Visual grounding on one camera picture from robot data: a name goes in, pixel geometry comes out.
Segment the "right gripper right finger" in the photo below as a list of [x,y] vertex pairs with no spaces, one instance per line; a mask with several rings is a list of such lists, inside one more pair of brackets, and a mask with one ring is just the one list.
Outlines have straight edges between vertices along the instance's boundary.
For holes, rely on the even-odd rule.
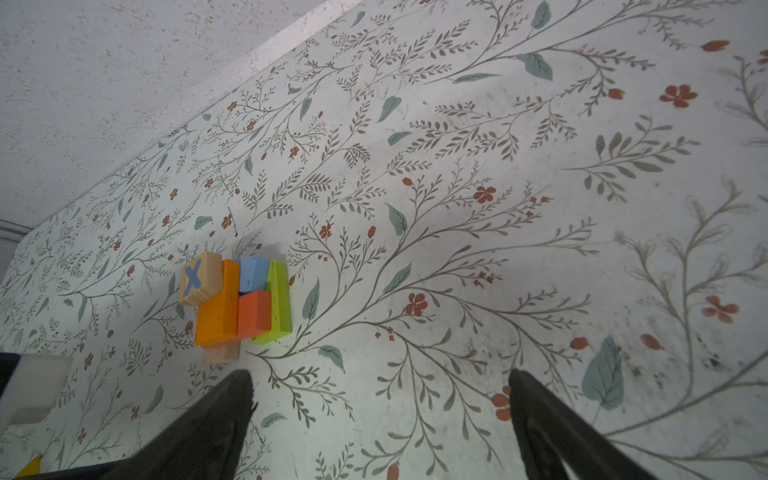
[[651,479],[653,476],[530,373],[509,375],[510,413],[530,479]]

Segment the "orange picture cube block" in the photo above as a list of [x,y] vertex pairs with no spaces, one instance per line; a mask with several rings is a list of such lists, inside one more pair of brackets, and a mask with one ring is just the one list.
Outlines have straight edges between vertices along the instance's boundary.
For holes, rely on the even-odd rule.
[[199,306],[223,289],[223,260],[217,253],[203,252],[181,270],[179,302]]

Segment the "light blue rectangular block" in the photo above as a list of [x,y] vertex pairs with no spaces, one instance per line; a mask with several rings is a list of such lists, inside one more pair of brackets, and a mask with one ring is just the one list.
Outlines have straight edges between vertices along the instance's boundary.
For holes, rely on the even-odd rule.
[[261,256],[248,256],[239,259],[241,295],[254,291],[265,291],[270,261]]

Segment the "green rectangular block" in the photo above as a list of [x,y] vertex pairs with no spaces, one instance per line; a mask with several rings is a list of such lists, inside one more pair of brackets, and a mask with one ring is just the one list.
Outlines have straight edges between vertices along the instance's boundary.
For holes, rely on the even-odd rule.
[[268,332],[252,338],[251,342],[256,345],[268,344],[292,332],[289,277],[284,262],[279,260],[270,262],[266,288],[271,295],[271,327]]

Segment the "yellow wedge block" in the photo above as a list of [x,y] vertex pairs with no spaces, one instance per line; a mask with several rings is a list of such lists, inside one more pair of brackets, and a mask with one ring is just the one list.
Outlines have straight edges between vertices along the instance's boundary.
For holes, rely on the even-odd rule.
[[41,457],[35,456],[26,466],[24,466],[15,476],[14,479],[20,479],[24,477],[36,476],[40,473]]

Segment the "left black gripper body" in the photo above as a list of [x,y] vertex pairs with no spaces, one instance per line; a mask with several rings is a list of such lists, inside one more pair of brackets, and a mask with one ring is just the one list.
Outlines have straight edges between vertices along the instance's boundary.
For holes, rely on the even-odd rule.
[[119,464],[120,461],[112,461],[59,471],[42,472],[40,470],[38,475],[24,478],[36,480],[97,480],[114,470]]

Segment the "orange rectangular block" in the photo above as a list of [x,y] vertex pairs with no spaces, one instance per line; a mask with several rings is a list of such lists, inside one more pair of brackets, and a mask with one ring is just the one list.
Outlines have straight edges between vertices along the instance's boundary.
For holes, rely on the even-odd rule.
[[224,260],[222,290],[203,302],[198,309],[195,344],[215,348],[231,342],[237,335],[240,265]]

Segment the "red rectangular block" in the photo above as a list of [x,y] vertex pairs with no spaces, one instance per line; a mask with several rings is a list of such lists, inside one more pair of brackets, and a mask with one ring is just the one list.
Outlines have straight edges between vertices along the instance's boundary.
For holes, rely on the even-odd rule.
[[256,290],[238,299],[237,340],[245,341],[268,333],[272,328],[271,294]]

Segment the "natural wood rectangular block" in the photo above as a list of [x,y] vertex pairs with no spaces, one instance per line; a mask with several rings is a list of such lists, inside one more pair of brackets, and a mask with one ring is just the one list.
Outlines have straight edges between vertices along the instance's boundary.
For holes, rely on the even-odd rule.
[[202,362],[206,366],[236,362],[240,358],[240,350],[240,342],[229,343],[218,347],[203,348]]

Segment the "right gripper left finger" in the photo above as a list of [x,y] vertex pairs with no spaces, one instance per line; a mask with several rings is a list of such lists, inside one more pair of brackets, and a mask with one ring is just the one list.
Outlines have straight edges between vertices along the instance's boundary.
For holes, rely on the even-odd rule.
[[233,479],[255,411],[249,372],[235,370],[106,479]]

